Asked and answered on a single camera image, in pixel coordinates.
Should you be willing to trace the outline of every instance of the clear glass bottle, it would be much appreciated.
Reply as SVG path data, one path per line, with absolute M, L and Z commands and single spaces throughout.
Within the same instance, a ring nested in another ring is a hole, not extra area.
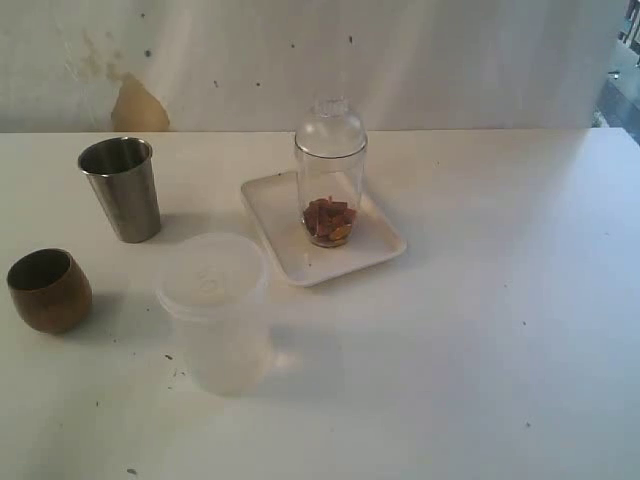
M 344 98 L 316 101 L 296 130 L 298 205 L 311 242 L 337 247 L 355 228 L 367 134 Z

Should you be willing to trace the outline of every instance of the white rectangular plate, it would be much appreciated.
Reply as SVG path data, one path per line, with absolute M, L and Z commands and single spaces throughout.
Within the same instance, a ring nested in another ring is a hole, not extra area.
M 366 193 L 349 242 L 322 248 L 309 241 L 299 220 L 296 172 L 250 180 L 241 191 L 273 262 L 293 285 L 310 287 L 390 260 L 407 248 L 407 242 Z

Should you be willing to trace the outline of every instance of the metal cup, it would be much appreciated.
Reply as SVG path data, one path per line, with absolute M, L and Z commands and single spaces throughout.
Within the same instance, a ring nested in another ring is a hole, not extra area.
M 123 242 L 143 242 L 160 231 L 152 154 L 144 140 L 121 137 L 91 145 L 78 157 L 78 167 Z

